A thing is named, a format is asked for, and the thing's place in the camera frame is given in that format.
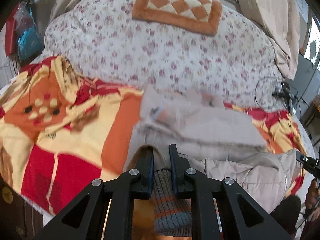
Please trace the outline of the right hand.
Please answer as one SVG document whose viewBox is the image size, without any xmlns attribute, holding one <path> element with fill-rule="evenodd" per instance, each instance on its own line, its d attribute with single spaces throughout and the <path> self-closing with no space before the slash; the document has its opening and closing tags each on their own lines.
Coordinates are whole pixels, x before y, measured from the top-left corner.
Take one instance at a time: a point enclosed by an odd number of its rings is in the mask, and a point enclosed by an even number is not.
<svg viewBox="0 0 320 240">
<path fill-rule="evenodd" d="M 306 194 L 305 207 L 306 209 L 311 209 L 317 202 L 319 197 L 319 188 L 317 186 L 317 180 L 312 180 L 308 192 Z"/>
</svg>

